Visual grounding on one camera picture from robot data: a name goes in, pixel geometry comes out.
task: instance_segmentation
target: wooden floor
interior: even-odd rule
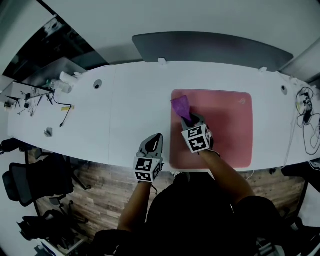
[[[33,153],[31,151],[29,154],[30,163],[36,162]],[[240,174],[247,179],[252,173],[250,171]],[[116,229],[121,213],[137,185],[132,170],[90,162],[75,174],[85,185],[91,185],[92,188],[83,190],[73,182],[74,192],[68,194],[62,203],[68,206],[72,200],[74,214],[89,219],[89,223],[80,225],[87,232],[89,240],[92,240],[98,231]],[[153,185],[160,193],[173,181],[171,173],[161,172]],[[271,200],[281,215],[284,215],[284,209],[295,211],[305,183],[302,178],[283,176],[280,170],[273,175],[270,175],[269,170],[255,171],[248,182],[255,194]],[[154,198],[155,190],[151,188],[149,206]],[[50,204],[46,197],[39,199],[37,204],[42,215],[48,210],[59,209]]]

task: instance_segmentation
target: purple cloth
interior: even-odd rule
[[[187,96],[175,98],[171,100],[172,109],[181,118],[191,121],[190,117],[190,104]]]

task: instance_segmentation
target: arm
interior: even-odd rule
[[[118,230],[134,232],[146,221],[151,182],[140,182],[129,202],[125,206],[118,225]]]
[[[255,195],[249,183],[216,153],[203,150],[199,154],[207,163],[218,186],[230,197],[233,206]]]

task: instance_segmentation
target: white table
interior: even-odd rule
[[[102,87],[94,89],[94,82]],[[281,92],[286,86],[288,94]],[[62,155],[123,167],[132,167],[140,143],[161,133],[164,137],[164,171],[170,171],[171,93],[175,89],[202,89],[249,93],[253,108],[253,152],[248,168],[283,166],[288,151],[291,123],[296,117],[296,94],[306,83],[277,72],[207,62],[135,62],[99,67],[83,74],[70,94],[56,97],[75,105],[65,125],[66,112],[43,99],[34,117],[20,109],[9,114],[8,134],[23,142]],[[12,94],[22,88],[14,87]],[[314,100],[315,113],[320,102]],[[44,136],[47,127],[53,137]],[[302,129],[295,128],[287,165],[320,157],[305,152]]]

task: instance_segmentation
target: pink mouse pad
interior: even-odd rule
[[[253,111],[251,95],[244,92],[177,89],[171,99],[187,96],[190,111],[204,116],[213,134],[213,150],[233,168],[251,164]],[[170,165],[175,169],[207,169],[197,153],[191,153],[182,134],[181,118],[171,108]]]

